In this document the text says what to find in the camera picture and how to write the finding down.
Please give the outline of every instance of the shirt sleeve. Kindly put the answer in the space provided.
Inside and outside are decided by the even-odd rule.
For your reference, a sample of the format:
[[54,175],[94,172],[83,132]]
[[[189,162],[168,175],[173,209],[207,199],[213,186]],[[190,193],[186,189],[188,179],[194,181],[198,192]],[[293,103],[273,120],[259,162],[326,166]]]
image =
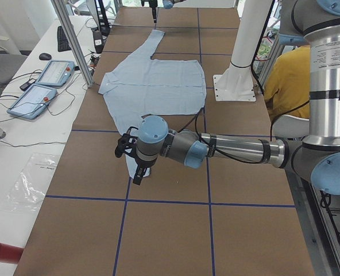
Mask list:
[[275,62],[275,65],[272,68],[271,74],[266,81],[265,89],[264,89],[264,100],[265,102],[270,101],[273,96],[280,90],[280,63],[281,60],[278,58]]

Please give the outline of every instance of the red cup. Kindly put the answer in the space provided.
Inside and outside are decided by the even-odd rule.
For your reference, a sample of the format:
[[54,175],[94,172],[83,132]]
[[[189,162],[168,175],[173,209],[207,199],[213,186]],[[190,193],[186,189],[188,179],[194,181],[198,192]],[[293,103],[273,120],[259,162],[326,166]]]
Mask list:
[[17,264],[22,256],[23,248],[0,243],[0,262]]

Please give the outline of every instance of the clear plastic bag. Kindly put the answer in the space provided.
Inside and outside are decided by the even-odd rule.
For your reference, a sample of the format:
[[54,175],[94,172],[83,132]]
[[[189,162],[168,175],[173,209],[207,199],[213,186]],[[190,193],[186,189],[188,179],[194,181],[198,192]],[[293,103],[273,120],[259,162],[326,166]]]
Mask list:
[[4,210],[38,212],[59,159],[60,155],[33,153],[8,192],[3,205]]

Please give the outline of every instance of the black keyboard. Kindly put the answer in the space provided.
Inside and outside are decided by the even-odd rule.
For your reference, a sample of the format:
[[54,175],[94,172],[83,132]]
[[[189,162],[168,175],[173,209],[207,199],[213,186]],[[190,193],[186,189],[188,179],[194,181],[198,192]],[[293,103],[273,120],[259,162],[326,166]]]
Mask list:
[[69,51],[71,49],[62,26],[57,27],[56,37],[57,37],[57,51],[58,52]]

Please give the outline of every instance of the tablet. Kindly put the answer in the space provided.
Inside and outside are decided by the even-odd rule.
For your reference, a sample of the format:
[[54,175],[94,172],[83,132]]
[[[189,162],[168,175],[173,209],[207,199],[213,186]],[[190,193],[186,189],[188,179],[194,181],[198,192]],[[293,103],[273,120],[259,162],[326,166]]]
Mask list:
[[35,119],[47,108],[56,93],[53,87],[33,84],[7,109],[7,112],[18,117]]
[[36,84],[52,87],[62,87],[74,71],[74,62],[69,60],[50,60]]

